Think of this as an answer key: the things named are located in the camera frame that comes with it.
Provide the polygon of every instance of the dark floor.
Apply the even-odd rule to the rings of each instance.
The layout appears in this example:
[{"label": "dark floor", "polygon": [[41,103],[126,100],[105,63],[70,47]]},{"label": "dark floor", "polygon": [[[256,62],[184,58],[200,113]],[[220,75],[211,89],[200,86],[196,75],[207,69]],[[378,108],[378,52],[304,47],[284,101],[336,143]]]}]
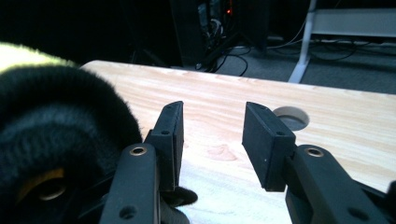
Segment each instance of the dark floor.
[{"label": "dark floor", "polygon": [[[263,53],[242,44],[234,47],[225,61],[224,56],[218,59],[216,73],[287,82],[298,62],[300,47],[297,43]],[[396,94],[393,43],[321,41],[312,43],[309,52],[310,63],[301,83]]]}]

